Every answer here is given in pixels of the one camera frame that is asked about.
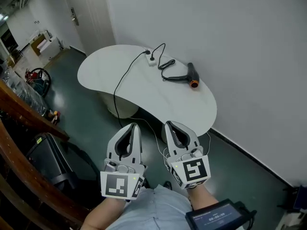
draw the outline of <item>person's arm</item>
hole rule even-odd
[[[187,189],[187,191],[194,210],[218,203],[215,197],[208,192],[203,184],[198,185],[194,189]]]
[[[110,226],[122,214],[126,201],[122,199],[106,198],[93,209],[81,227],[81,230],[102,230]]]

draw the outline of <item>baseboard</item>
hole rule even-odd
[[[267,172],[269,172],[271,175],[273,175],[278,180],[282,181],[284,184],[286,184],[289,187],[293,187],[289,182],[284,180],[282,177],[280,177],[274,170],[272,170],[269,166],[261,162],[260,160],[256,159],[252,154],[250,154],[245,149],[241,148],[239,145],[237,145],[234,141],[232,141],[227,136],[223,135],[221,132],[217,131],[216,129],[211,128],[209,130],[211,133],[216,135],[218,138],[226,142],[228,145],[232,146],[233,148],[237,149],[238,151],[242,152],[245,156],[247,156],[249,159],[253,160],[256,164],[264,168]]]
[[[69,45],[69,47],[71,47],[71,49],[73,49],[73,50],[79,52],[80,54],[83,54],[84,56],[86,56],[86,54],[85,54],[83,51],[81,51],[81,50],[79,50],[79,49],[77,49],[77,48],[75,48],[75,47],[73,47],[73,46],[70,46],[70,45]]]

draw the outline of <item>white table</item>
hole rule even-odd
[[[78,81],[87,89],[113,94],[130,63],[144,50],[144,47],[132,45],[99,49],[81,64]],[[154,53],[156,60],[160,54]],[[170,59],[163,55],[161,64]],[[186,73],[187,67],[177,60],[175,65],[164,71],[165,76]],[[214,96],[202,80],[196,89],[185,82],[162,81],[161,71],[157,66],[150,67],[145,55],[134,62],[118,87],[116,96],[145,109],[162,123],[168,120],[182,123],[194,130],[197,136],[205,134],[216,118]]]

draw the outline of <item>door handle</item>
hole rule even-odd
[[[79,25],[79,21],[77,19],[76,13],[75,13],[75,9],[73,7],[71,7],[71,16],[72,16],[72,21],[75,22],[76,25]]]

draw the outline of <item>orange ring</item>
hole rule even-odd
[[[192,88],[197,88],[198,85],[199,85],[199,82],[198,82],[197,80],[192,80],[189,84],[190,84],[190,86],[191,86]]]

